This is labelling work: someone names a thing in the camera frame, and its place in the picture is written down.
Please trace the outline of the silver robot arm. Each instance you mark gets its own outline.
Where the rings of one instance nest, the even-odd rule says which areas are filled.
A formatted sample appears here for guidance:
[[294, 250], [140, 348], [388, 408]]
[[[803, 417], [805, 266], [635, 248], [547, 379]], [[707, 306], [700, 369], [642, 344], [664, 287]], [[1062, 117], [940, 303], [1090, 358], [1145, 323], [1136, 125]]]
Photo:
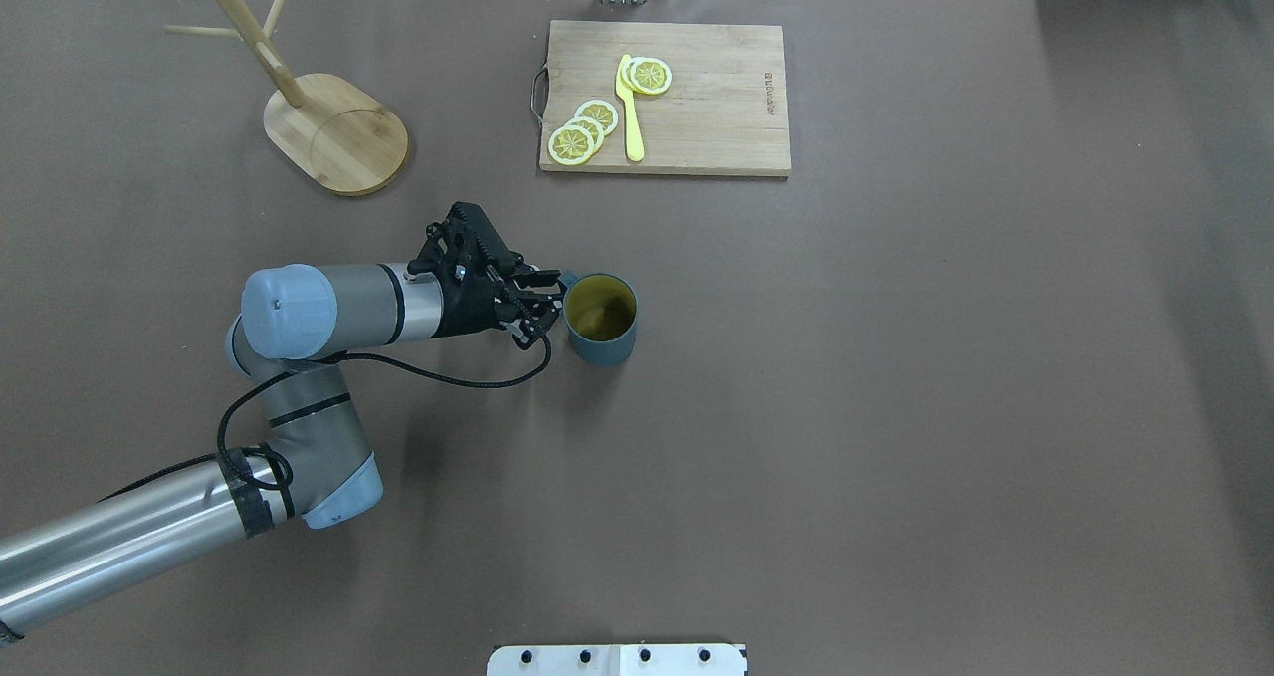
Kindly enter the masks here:
[[[288, 264], [252, 272], [224, 350], [247, 390], [209, 448], [68, 516], [3, 539], [3, 645], [292, 518], [322, 530], [382, 498], [377, 454], [341, 369], [378, 362], [428, 379], [505, 390], [550, 364], [564, 272], [510, 250], [459, 201], [404, 262]], [[498, 331], [541, 362], [513, 378], [460, 378], [394, 362], [387, 346]]]

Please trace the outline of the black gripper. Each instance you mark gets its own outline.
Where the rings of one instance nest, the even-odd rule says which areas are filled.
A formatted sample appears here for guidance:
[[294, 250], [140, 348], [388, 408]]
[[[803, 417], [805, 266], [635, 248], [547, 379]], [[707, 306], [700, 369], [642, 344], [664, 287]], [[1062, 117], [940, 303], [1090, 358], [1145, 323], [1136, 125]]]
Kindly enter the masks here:
[[406, 274], [428, 274], [438, 283], [442, 311], [433, 337], [501, 328], [519, 348], [530, 348], [547, 336], [563, 309], [561, 271], [515, 264], [513, 251], [475, 202], [456, 201], [442, 222], [431, 223]]

